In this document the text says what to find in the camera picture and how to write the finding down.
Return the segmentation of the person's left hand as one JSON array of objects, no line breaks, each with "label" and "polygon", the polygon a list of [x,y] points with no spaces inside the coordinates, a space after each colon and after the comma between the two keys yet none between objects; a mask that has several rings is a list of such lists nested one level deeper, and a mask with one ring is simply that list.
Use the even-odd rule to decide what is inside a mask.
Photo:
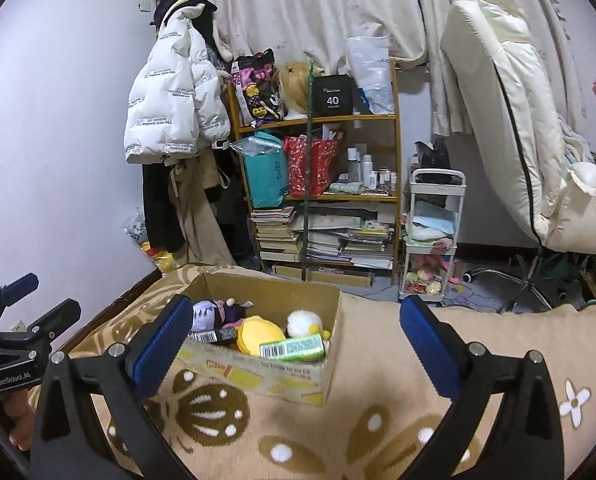
[{"label": "person's left hand", "polygon": [[18,450],[29,451],[32,445],[36,411],[29,403],[28,391],[18,390],[1,396],[5,415],[13,423],[8,440]]}]

